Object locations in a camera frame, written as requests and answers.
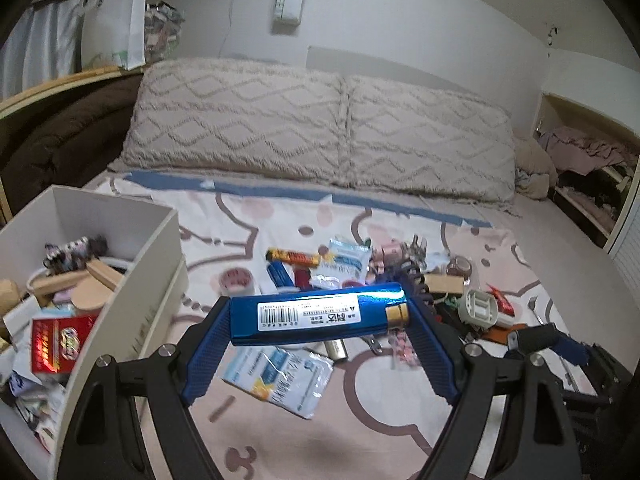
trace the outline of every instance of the white plastic part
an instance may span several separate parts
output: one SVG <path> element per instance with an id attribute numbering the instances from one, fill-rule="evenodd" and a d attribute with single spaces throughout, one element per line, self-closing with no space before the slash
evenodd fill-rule
<path id="1" fill-rule="evenodd" d="M 495 320 L 495 324 L 501 328 L 511 328 L 514 325 L 514 318 L 507 316 L 501 312 L 498 312 L 498 319 Z"/>
<path id="2" fill-rule="evenodd" d="M 488 292 L 470 288 L 458 306 L 458 315 L 462 322 L 487 330 L 498 321 L 498 303 Z"/>

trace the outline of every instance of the wooden shelf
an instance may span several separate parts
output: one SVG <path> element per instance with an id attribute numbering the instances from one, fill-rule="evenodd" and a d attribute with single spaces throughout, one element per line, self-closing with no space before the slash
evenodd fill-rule
<path id="1" fill-rule="evenodd" d="M 585 208 L 583 208 L 579 203 L 577 203 L 562 187 L 556 186 L 554 188 L 556 193 L 564 198 L 569 204 L 574 206 L 581 215 L 583 215 L 589 222 L 591 222 L 603 235 L 607 238 L 611 235 L 611 231 L 609 231 L 604 225 L 602 225 L 595 216 L 589 213 Z"/>
<path id="2" fill-rule="evenodd" d="M 133 70 L 124 70 L 117 66 L 106 66 L 104 68 L 85 70 L 59 79 L 45 81 L 44 83 L 28 88 L 24 92 L 20 92 L 19 94 L 0 102 L 0 120 L 3 120 L 18 110 L 21 110 L 22 108 L 50 95 L 98 81 L 140 74 L 143 70 L 144 67 L 135 68 Z"/>

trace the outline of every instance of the bed sheet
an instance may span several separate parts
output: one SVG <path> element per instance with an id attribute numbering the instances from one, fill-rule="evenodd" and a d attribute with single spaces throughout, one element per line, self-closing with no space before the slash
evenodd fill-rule
<path id="1" fill-rule="evenodd" d="M 509 208 L 447 198 L 425 198 L 381 191 L 356 191 L 275 180 L 219 171 L 172 172 L 172 175 L 215 179 L 241 188 L 273 187 L 313 190 L 360 200 L 377 200 L 407 208 L 427 209 L 510 229 L 527 256 L 571 333 L 585 342 L 604 346 L 629 370 L 640 357 L 640 309 L 609 255 L 591 240 L 551 200 L 530 200 L 516 194 Z M 108 176 L 104 172 L 87 185 L 95 188 Z"/>
<path id="2" fill-rule="evenodd" d="M 420 233 L 428 239 L 430 250 L 449 248 L 471 257 L 479 282 L 505 291 L 519 320 L 536 324 L 529 311 L 533 306 L 541 317 L 567 330 L 513 233 L 489 226 L 511 222 L 519 227 L 520 219 L 513 213 L 264 179 L 180 179 L 151 172 L 109 176 L 98 190 L 141 196 L 178 209 L 190 288 L 167 341 L 177 341 L 206 314 L 219 294 L 217 276 L 226 267 L 246 266 L 258 279 L 266 278 L 263 254 L 268 246 L 315 251 L 335 234 L 358 241 L 370 237 L 380 244 Z M 305 196 L 309 191 L 315 194 Z M 296 198 L 286 198 L 287 193 Z M 348 474 L 397 479 L 417 473 L 444 426 L 449 407 L 434 395 L 421 370 L 394 369 L 388 349 L 375 357 L 359 339 L 346 343 L 350 360 L 336 367 L 312 421 L 214 379 L 191 414 L 225 478 L 344 478 Z M 483 345 L 493 354 L 504 352 L 498 345 Z M 233 352 L 232 348 L 227 351 L 220 370 Z M 555 355 L 546 351 L 545 357 L 562 377 Z M 581 371 L 573 368 L 573 372 L 587 391 Z M 484 475 L 503 404 L 500 397 L 494 400 L 473 476 Z M 148 413 L 143 416 L 143 429 L 157 477 L 170 478 Z"/>

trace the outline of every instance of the white bag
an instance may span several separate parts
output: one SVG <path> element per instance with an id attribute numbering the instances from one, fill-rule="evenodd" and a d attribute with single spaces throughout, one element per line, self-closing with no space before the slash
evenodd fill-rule
<path id="1" fill-rule="evenodd" d="M 145 0 L 87 0 L 82 26 L 82 69 L 145 63 Z"/>

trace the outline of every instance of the bed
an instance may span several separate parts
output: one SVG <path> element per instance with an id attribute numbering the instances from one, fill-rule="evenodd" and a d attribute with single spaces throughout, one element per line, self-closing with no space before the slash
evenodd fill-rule
<path id="1" fill-rule="evenodd" d="M 334 72 L 340 68 L 336 63 L 345 66 L 348 53 L 316 54 L 310 56 L 313 68 Z M 217 68 L 226 67 L 226 72 L 216 73 L 213 82 L 204 76 L 211 70 L 210 60 L 170 62 L 146 72 L 146 86 L 143 82 L 121 155 L 111 171 L 101 173 L 87 187 L 178 209 L 190 286 L 166 341 L 175 342 L 190 324 L 206 315 L 220 293 L 217 278 L 225 268 L 247 267 L 257 278 L 264 278 L 263 255 L 268 246 L 317 251 L 335 234 L 359 242 L 369 237 L 381 244 L 418 233 L 428 239 L 432 250 L 468 256 L 476 269 L 476 283 L 491 283 L 505 291 L 518 320 L 535 324 L 534 309 L 575 338 L 600 343 L 633 369 L 640 354 L 636 343 L 640 311 L 609 257 L 553 203 L 514 193 L 514 141 L 507 113 L 465 89 L 407 67 L 371 62 L 366 57 L 354 63 L 353 54 L 349 56 L 347 65 L 358 70 L 351 78 L 313 72 L 305 79 L 296 69 L 298 79 L 293 86 L 302 90 L 295 100 L 287 101 L 292 109 L 285 106 L 284 111 L 266 117 L 263 124 L 303 125 L 308 137 L 299 144 L 294 142 L 298 132 L 293 127 L 277 131 L 279 142 L 277 136 L 269 139 L 258 133 L 245 137 L 241 145 L 231 142 L 241 138 L 241 130 L 225 137 L 218 128 L 224 123 L 227 129 L 240 125 L 242 131 L 251 130 L 255 124 L 251 103 L 258 95 L 268 99 L 282 95 L 290 84 L 283 81 L 293 73 L 289 69 L 256 68 L 247 62 L 242 70 L 251 80 L 249 85 L 239 85 L 229 75 L 234 71 L 230 61 L 215 63 Z M 265 72 L 281 78 L 275 84 L 278 88 L 265 90 L 261 79 Z M 392 82 L 368 79 L 395 73 L 398 77 Z M 456 128 L 454 122 L 463 121 L 465 127 L 458 130 L 464 134 L 453 151 L 468 156 L 468 166 L 474 171 L 479 168 L 473 178 L 460 179 L 459 168 L 450 171 L 449 164 L 441 164 L 451 156 L 450 146 L 440 150 L 435 138 L 431 153 L 416 155 L 415 149 L 404 150 L 402 142 L 393 145 L 391 149 L 404 157 L 401 165 L 383 163 L 393 158 L 387 156 L 388 145 L 367 151 L 386 127 L 406 131 L 389 126 L 390 121 L 406 120 L 389 102 L 385 103 L 388 113 L 371 108 L 390 89 L 400 88 L 405 77 L 411 83 L 426 82 L 426 77 L 432 89 L 440 87 L 409 92 L 412 98 L 415 92 L 419 94 L 413 101 L 402 99 L 412 114 L 425 99 L 435 99 L 459 116 L 452 119 L 448 112 L 438 112 L 437 131 L 446 133 L 442 124 Z M 358 85 L 369 85 L 369 93 Z M 184 88 L 189 94 L 181 99 Z M 241 103 L 216 103 L 215 96 L 221 92 L 240 96 Z M 362 105 L 360 115 L 349 111 L 354 96 Z M 331 102 L 329 112 L 327 102 Z M 302 115 L 293 111 L 314 107 L 321 111 Z M 214 123 L 215 114 L 225 114 L 224 120 Z M 370 134 L 369 142 L 363 143 L 366 146 L 342 136 L 341 128 L 352 128 L 354 123 L 365 126 Z M 423 123 L 411 124 L 414 130 L 418 126 Z M 200 141 L 210 136 L 218 143 L 203 147 Z M 279 151 L 279 146 L 290 151 Z M 264 156 L 266 148 L 272 150 L 271 156 Z M 328 150 L 334 150 L 332 156 L 325 156 Z M 434 154 L 440 165 L 429 166 L 428 171 L 435 172 L 429 179 L 423 161 Z M 482 159 L 474 161 L 477 156 Z M 204 170 L 203 161 L 218 169 Z M 385 352 L 379 357 L 360 340 L 346 343 L 350 360 L 335 368 L 312 421 L 298 419 L 214 379 L 191 413 L 225 478 L 311 479 L 320 471 L 323 478 L 343 478 L 345 473 L 355 478 L 415 476 L 449 407 L 434 396 L 421 370 L 393 369 L 384 341 Z M 485 348 L 498 355 L 504 352 L 491 343 Z M 232 355 L 229 349 L 219 370 Z M 554 354 L 547 352 L 545 358 L 563 377 Z M 580 389 L 588 392 L 580 370 L 572 371 Z M 413 391 L 422 394 L 415 396 Z M 399 414 L 389 409 L 397 396 L 402 396 L 405 405 Z M 502 403 L 497 398 L 492 407 L 472 478 L 481 478 L 486 470 Z M 143 413 L 142 426 L 156 478 L 170 478 L 148 412 Z M 284 452 L 291 449 L 296 452 Z"/>

